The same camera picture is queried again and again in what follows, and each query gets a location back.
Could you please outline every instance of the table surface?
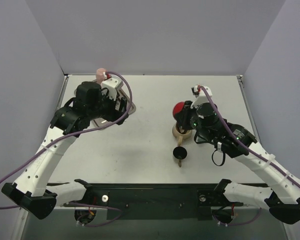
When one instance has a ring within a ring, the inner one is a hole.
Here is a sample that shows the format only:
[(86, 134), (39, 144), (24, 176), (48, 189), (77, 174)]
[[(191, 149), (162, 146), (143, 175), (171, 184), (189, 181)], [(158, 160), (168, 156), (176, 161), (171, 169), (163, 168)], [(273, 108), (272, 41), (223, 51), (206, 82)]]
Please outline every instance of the table surface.
[[(172, 135), (175, 123), (172, 109), (176, 103), (193, 100), (191, 87), (211, 88), (213, 101), (231, 123), (253, 132), (244, 98), (236, 76), (126, 75), (136, 112), (123, 125), (82, 134), (70, 146), (51, 176), (50, 183), (82, 179), (88, 183), (117, 184), (211, 184), (221, 179), (238, 183), (263, 183), (246, 166), (226, 158), (222, 167), (212, 163), (214, 147), (183, 143), (188, 156), (180, 168), (172, 151), (177, 141)], [(93, 75), (70, 75), (62, 105), (74, 97), (74, 90)], [(216, 152), (216, 162), (222, 154)]]

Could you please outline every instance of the pink object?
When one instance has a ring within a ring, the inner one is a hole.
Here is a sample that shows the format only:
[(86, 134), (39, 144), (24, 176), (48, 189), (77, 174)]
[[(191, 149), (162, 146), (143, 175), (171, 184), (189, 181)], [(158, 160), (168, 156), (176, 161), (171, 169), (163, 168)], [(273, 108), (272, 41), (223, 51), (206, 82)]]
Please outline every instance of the pink object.
[(96, 82), (98, 84), (101, 84), (104, 80), (106, 80), (105, 76), (104, 76), (104, 72), (106, 72), (107, 70), (105, 68), (99, 68), (96, 70), (95, 73), (95, 78), (96, 78)]

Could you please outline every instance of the white wall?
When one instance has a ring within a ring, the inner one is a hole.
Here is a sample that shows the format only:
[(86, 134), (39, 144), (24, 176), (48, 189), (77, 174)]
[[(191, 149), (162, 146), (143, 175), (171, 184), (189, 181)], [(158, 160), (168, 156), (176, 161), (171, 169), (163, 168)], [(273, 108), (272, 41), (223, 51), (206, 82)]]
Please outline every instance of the white wall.
[[(300, 177), (300, 0), (286, 0), (245, 73), (266, 149)], [(295, 225), (300, 239), (300, 223)]]
[[(0, 0), (0, 178), (38, 149), (63, 78), (26, 2)], [(0, 185), (0, 206), (8, 205)], [(0, 240), (10, 239), (17, 211), (0, 210)]]
[(284, 0), (26, 0), (63, 71), (243, 74)]

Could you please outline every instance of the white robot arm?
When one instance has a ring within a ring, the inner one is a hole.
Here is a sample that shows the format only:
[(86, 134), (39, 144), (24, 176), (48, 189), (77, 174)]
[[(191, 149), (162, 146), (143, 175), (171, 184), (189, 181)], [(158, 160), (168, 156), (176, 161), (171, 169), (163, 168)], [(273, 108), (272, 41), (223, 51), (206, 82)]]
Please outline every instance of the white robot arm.
[(275, 160), (244, 127), (227, 122), (213, 103), (207, 86), (192, 88), (195, 100), (178, 103), (173, 116), (179, 127), (196, 130), (196, 136), (214, 145), (258, 175), (268, 187), (238, 184), (223, 179), (215, 188), (231, 202), (267, 209), (278, 220), (294, 224), (300, 220), (300, 179)]
[(121, 79), (112, 77), (104, 80), (101, 85), (88, 81), (81, 83), (76, 96), (55, 112), (37, 153), (43, 149), (45, 151), (13, 183), (6, 183), (1, 191), (39, 219), (48, 216), (56, 205), (82, 200), (91, 187), (83, 180), (76, 179), (57, 186), (47, 186), (48, 181), (64, 153), (81, 131), (89, 126), (91, 120), (119, 120), (117, 124), (120, 125), (128, 117), (125, 114), (127, 99), (117, 99), (118, 90), (122, 86)]

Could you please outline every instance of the tan cup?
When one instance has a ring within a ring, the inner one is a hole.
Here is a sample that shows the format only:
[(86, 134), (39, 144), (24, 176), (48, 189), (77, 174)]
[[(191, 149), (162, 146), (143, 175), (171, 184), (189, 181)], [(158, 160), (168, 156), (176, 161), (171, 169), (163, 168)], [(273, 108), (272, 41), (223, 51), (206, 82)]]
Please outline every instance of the tan cup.
[(176, 138), (177, 145), (179, 147), (179, 146), (181, 146), (181, 144), (182, 144), (183, 141), (191, 138), (191, 136), (192, 136), (192, 130), (188, 130), (188, 131), (186, 131), (185, 133), (182, 134), (182, 133), (178, 132), (176, 124), (173, 125), (172, 135)]

